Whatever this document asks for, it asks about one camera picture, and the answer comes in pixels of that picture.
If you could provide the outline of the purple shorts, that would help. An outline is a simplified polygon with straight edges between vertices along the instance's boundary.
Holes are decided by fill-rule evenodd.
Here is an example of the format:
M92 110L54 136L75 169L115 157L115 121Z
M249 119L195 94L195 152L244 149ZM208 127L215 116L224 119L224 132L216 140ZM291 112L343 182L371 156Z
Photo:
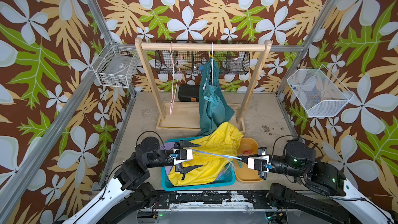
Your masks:
M167 142L164 144L164 150L173 150L174 149L174 142ZM164 167L164 170L166 172L166 175L169 175L169 173L171 172L171 170L173 169L174 166L167 166Z

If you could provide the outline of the yellow shorts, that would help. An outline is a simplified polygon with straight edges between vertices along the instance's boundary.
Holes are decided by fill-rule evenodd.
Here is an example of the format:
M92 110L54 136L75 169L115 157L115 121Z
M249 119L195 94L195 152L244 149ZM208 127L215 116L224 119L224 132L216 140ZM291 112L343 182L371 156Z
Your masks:
M183 162L183 167L199 166L199 168L183 176L174 168L168 173L173 186L195 186L213 183L227 164L237 157L243 134L229 122L222 123L212 134L191 140L198 147L193 148L193 159Z

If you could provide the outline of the pink wire hanger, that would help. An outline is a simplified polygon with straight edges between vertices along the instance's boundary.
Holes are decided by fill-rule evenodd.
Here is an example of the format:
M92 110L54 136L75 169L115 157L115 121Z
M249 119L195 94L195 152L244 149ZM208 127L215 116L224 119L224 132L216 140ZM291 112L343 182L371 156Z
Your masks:
M171 104L170 104L170 115L173 113L174 104L177 94L178 79L176 79L176 74L180 74L182 68L183 56L176 51L177 58L174 57L173 43L170 43L170 55L172 62L172 94L171 94Z

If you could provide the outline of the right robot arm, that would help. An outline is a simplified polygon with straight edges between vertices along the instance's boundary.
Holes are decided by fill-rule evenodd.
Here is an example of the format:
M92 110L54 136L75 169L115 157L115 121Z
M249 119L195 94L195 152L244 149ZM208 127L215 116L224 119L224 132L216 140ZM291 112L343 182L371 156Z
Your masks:
M307 189L337 203L330 205L273 183L266 198L277 209L297 209L331 224L394 223L388 211L370 201L335 166L318 161L316 151L299 139L288 141L281 156L270 155L267 148L260 147L256 155L237 159L263 180L269 173L300 178Z

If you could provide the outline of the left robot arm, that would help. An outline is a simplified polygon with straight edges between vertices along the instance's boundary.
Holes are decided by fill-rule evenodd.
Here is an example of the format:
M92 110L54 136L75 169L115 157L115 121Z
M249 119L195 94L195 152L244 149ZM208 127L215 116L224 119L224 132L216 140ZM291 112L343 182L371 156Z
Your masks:
M135 152L119 168L107 185L88 205L66 224L117 224L130 213L152 207L158 200L158 191L147 182L150 168L174 166L182 175L198 166L184 167L183 163L193 159L193 150L198 145L182 140L172 149L161 148L162 142L155 137L144 138Z

